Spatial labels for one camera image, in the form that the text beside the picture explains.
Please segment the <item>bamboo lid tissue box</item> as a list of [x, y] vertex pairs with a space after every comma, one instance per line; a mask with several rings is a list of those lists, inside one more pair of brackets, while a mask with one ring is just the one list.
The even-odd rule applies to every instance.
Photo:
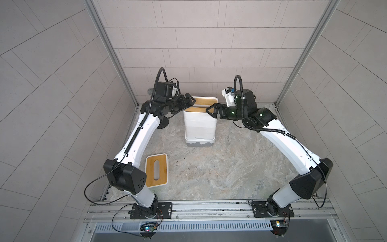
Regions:
[[160, 189], [169, 185], [169, 164], [167, 154], [151, 155], [146, 158], [146, 185], [149, 189]]
[[187, 140], [213, 140], [215, 137], [213, 130], [194, 129], [185, 131]]
[[183, 111], [185, 120], [190, 121], [207, 121], [213, 120], [214, 118], [206, 112], [206, 109], [219, 102], [216, 97], [201, 97], [194, 96], [195, 104]]

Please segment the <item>grey lid tissue box front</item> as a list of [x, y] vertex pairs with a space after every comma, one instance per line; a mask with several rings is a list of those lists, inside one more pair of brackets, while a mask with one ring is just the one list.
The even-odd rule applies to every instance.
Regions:
[[190, 132], [214, 132], [217, 120], [184, 120], [185, 128]]

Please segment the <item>grey lid tissue box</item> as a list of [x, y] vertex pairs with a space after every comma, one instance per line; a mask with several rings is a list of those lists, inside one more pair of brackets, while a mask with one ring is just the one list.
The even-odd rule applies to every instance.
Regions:
[[201, 142], [201, 143], [211, 142], [211, 143], [215, 143], [215, 138], [212, 138], [212, 139], [188, 139], [188, 138], [185, 138], [185, 142], [186, 143], [195, 143], [195, 142]]
[[184, 120], [185, 128], [190, 132], [214, 132], [217, 120]]

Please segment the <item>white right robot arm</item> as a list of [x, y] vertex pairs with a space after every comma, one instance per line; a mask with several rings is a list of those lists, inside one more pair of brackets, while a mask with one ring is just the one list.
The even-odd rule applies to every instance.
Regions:
[[308, 150], [269, 109], [258, 108], [255, 104], [228, 107], [216, 103], [208, 107], [206, 112], [215, 119], [241, 121], [246, 129], [261, 133], [288, 158], [298, 172], [293, 180], [267, 199], [266, 211], [272, 217], [280, 216], [282, 209], [299, 199], [311, 199], [321, 186], [326, 186], [333, 162], [328, 158], [321, 159]]

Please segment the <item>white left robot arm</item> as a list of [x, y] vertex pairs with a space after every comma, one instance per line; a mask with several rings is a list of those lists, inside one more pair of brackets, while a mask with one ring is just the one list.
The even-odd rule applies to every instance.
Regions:
[[113, 160], [103, 165], [109, 184], [120, 191], [127, 192], [137, 202], [139, 213], [153, 218], [158, 213], [158, 198], [146, 185], [147, 175], [140, 170], [141, 158], [153, 133], [166, 115], [175, 115], [195, 104], [190, 94], [180, 95], [177, 100], [154, 97], [141, 107], [138, 123], [123, 149]]

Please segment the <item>microphone on black stand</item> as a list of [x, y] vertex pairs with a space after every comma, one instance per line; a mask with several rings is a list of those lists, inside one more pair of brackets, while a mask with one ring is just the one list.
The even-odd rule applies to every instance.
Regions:
[[[148, 95], [149, 96], [151, 96], [152, 95], [152, 93], [153, 93], [153, 88], [149, 88], [148, 90], [147, 90], [147, 93], [148, 93]], [[169, 125], [169, 119], [167, 118], [167, 117], [162, 117], [162, 118], [160, 118], [160, 124], [159, 124], [159, 126], [157, 127], [157, 129], [164, 129], [164, 128], [166, 128], [167, 126]]]

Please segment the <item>right green circuit board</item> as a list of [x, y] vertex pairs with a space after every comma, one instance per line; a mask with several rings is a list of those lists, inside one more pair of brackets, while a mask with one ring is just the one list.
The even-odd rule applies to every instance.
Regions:
[[271, 220], [272, 231], [271, 233], [276, 236], [284, 236], [288, 230], [288, 224], [285, 220]]

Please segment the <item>green circuit board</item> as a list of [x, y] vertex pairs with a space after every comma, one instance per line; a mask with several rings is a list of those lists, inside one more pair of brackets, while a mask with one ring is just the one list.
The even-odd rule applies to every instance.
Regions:
[[145, 223], [140, 227], [140, 235], [143, 239], [151, 239], [157, 232], [158, 225], [156, 223]]
[[288, 230], [288, 224], [285, 220], [271, 220], [272, 231], [271, 233], [276, 236], [284, 236]]

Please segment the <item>white ventilation grille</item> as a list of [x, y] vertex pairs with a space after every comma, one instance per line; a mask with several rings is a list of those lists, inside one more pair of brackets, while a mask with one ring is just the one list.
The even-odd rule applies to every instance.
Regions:
[[[95, 231], [110, 233], [117, 230], [137, 233], [144, 223], [139, 222], [106, 222], [97, 223]], [[158, 227], [160, 233], [172, 232], [210, 232], [210, 231], [272, 231], [269, 220], [237, 220], [237, 221], [164, 221]]]

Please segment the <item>left green circuit board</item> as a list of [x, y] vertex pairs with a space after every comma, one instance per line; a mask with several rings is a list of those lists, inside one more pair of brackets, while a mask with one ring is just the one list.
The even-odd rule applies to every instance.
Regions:
[[145, 223], [140, 227], [140, 235], [143, 239], [151, 239], [157, 232], [158, 225], [156, 223]]

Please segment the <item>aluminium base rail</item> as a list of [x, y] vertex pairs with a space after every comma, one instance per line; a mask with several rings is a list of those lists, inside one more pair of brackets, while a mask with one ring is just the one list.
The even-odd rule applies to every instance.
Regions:
[[252, 206], [248, 200], [185, 200], [170, 201], [171, 208], [163, 206], [162, 212], [150, 217], [140, 216], [132, 202], [122, 201], [110, 205], [91, 205], [81, 219], [82, 222], [183, 222], [217, 220], [275, 220], [334, 219], [338, 215], [330, 200], [323, 208], [317, 208], [313, 200], [298, 200], [284, 208], [280, 215], [272, 217], [264, 211], [266, 201], [258, 199], [262, 205]]

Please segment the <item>aluminium corner post left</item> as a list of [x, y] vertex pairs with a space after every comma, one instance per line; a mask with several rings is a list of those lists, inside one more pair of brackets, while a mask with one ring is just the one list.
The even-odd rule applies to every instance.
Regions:
[[111, 58], [111, 61], [114, 65], [114, 68], [116, 69], [119, 77], [121, 78], [123, 85], [126, 88], [128, 94], [130, 95], [135, 107], [138, 107], [139, 103], [134, 95], [132, 88], [130, 87], [129, 81], [124, 73], [124, 70], [120, 64], [118, 56], [117, 56], [117, 54], [112, 46], [112, 43], [108, 37], [107, 31], [105, 30], [105, 27], [103, 26], [101, 18], [97, 13], [97, 9], [96, 9], [93, 1], [85, 0], [84, 3], [85, 3], [85, 7], [86, 7], [91, 19], [92, 19], [92, 22], [94, 23], [96, 30], [99, 33], [101, 41], [102, 41], [104, 47], [106, 48], [107, 53], [109, 54], [109, 56]]

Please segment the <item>aluminium corner post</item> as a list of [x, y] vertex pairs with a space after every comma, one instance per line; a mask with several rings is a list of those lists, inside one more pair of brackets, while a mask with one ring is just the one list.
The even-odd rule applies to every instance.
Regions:
[[101, 41], [102, 41], [104, 47], [106, 48], [107, 53], [109, 54], [109, 56], [111, 58], [111, 61], [114, 65], [114, 68], [116, 69], [119, 77], [121, 78], [123, 85], [126, 88], [128, 94], [130, 95], [135, 107], [138, 107], [139, 103], [134, 95], [132, 88], [130, 87], [129, 81], [124, 73], [124, 70], [120, 64], [118, 56], [117, 56], [117, 54], [112, 46], [112, 43], [108, 37], [107, 31], [105, 30], [105, 27], [103, 26], [101, 18], [97, 13], [97, 9], [96, 9], [93, 1], [85, 0], [84, 3], [85, 3], [85, 7], [86, 7], [91, 19], [92, 19], [92, 22], [94, 23], [96, 30], [99, 33]]
[[325, 8], [325, 10], [322, 13], [321, 18], [319, 19], [314, 31], [312, 32], [311, 37], [309, 38], [304, 50], [302, 51], [295, 67], [293, 68], [291, 74], [289, 75], [289, 78], [287, 82], [284, 85], [283, 90], [281, 91], [278, 99], [275, 101], [274, 105], [276, 107], [279, 107], [281, 102], [283, 101], [286, 93], [290, 89], [292, 83], [296, 79], [299, 71], [302, 69], [304, 63], [306, 62], [307, 58], [309, 57], [311, 51], [313, 50], [315, 44], [317, 43], [319, 37], [321, 36], [322, 32], [324, 31], [326, 25], [328, 24], [329, 20], [331, 19], [332, 15], [334, 14], [334, 11], [337, 8], [337, 5], [339, 4], [340, 0], [330, 0]]

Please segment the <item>aluminium corner post right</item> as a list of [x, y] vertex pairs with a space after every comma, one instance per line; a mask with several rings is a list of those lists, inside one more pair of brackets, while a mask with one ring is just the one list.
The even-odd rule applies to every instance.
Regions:
[[278, 99], [275, 101], [274, 105], [276, 107], [279, 107], [281, 102], [283, 101], [286, 93], [290, 89], [292, 83], [296, 79], [299, 71], [302, 69], [304, 63], [306, 62], [307, 58], [309, 57], [311, 51], [313, 50], [315, 44], [317, 43], [319, 37], [321, 36], [322, 32], [324, 31], [326, 25], [328, 24], [329, 20], [331, 19], [332, 15], [334, 14], [334, 11], [337, 8], [337, 5], [339, 4], [340, 0], [330, 0], [325, 8], [325, 10], [322, 13], [321, 18], [319, 19], [314, 31], [312, 32], [311, 37], [309, 38], [304, 50], [302, 51], [295, 67], [293, 68], [291, 74], [289, 75], [289, 78], [287, 82], [284, 85], [283, 90], [281, 91]]

